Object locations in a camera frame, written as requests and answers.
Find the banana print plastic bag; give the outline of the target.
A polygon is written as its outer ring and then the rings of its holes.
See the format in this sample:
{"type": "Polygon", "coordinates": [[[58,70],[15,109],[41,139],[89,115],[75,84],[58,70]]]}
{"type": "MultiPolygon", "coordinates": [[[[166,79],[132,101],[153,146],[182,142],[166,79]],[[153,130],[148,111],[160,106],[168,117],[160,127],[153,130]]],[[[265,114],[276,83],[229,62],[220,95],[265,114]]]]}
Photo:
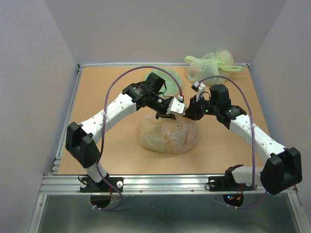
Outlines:
{"type": "Polygon", "coordinates": [[[176,119],[156,119],[147,113],[138,130],[138,142],[145,149],[170,154],[181,154],[200,141],[201,134],[195,121],[177,116],[176,119]]]}

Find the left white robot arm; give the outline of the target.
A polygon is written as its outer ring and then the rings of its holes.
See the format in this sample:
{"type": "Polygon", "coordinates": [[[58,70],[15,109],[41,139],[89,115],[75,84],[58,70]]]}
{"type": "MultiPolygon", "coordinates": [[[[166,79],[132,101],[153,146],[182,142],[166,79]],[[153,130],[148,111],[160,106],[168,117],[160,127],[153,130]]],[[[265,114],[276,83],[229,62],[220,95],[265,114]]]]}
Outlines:
{"type": "Polygon", "coordinates": [[[156,117],[175,119],[183,114],[183,98],[161,98],[160,90],[165,80],[151,73],[145,81],[127,86],[104,109],[80,124],[72,122],[67,127],[66,150],[82,165],[90,176],[91,185],[97,191],[108,187],[107,172],[100,164],[103,150],[97,148],[99,141],[104,141],[104,134],[126,116],[142,107],[149,107],[156,112],[156,117]]]}

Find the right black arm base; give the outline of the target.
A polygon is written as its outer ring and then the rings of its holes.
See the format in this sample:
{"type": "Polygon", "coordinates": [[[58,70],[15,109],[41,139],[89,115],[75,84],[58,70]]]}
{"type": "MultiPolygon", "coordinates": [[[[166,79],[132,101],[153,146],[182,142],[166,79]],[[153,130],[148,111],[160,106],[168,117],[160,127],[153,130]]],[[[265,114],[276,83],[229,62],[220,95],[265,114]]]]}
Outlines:
{"type": "Polygon", "coordinates": [[[239,184],[235,182],[232,172],[242,165],[236,165],[229,167],[225,174],[222,176],[211,176],[208,178],[208,182],[205,184],[205,189],[211,192],[220,191],[232,191],[233,194],[223,194],[224,202],[236,208],[240,208],[244,201],[244,191],[251,191],[251,186],[247,186],[245,183],[239,184]]]}

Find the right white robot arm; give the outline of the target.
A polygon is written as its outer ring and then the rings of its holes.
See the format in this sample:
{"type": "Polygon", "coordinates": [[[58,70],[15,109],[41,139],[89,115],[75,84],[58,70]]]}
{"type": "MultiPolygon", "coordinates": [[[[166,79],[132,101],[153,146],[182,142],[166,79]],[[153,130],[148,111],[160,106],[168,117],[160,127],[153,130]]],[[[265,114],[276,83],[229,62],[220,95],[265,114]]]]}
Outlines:
{"type": "Polygon", "coordinates": [[[240,184],[262,186],[276,195],[302,182],[301,154],[295,147],[287,148],[273,140],[251,117],[237,105],[232,105],[229,91],[223,84],[210,87],[209,99],[205,99],[205,85],[195,82],[196,95],[190,99],[185,117],[200,120],[204,115],[215,116],[227,129],[240,136],[252,147],[252,154],[259,155],[264,167],[236,165],[214,182],[215,187],[234,190],[240,184]]]}

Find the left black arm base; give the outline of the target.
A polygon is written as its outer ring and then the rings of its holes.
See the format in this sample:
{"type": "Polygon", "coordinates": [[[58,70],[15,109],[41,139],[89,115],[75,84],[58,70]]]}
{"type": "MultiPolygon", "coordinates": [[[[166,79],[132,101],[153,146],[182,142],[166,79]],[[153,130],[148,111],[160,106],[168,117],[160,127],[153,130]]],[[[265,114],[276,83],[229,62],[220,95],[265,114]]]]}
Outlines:
{"type": "Polygon", "coordinates": [[[90,204],[93,209],[109,211],[118,208],[123,202],[123,177],[108,177],[105,181],[96,183],[88,175],[78,176],[80,193],[90,194],[90,204]]]}

